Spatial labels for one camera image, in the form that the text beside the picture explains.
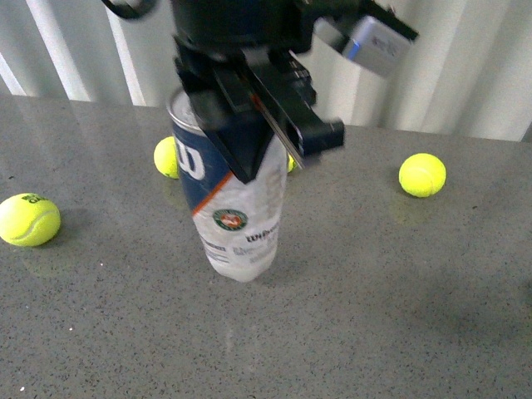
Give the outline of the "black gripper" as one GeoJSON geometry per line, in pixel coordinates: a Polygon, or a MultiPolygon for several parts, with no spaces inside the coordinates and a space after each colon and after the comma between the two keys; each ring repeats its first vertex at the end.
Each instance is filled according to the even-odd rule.
{"type": "Polygon", "coordinates": [[[175,67],[192,112],[244,184],[257,177],[273,137],[266,121],[302,168],[344,145],[345,125],[314,112],[310,72],[295,57],[311,50],[319,18],[371,16],[406,38],[418,38],[413,27],[375,1],[174,1],[172,11],[175,67]]]}

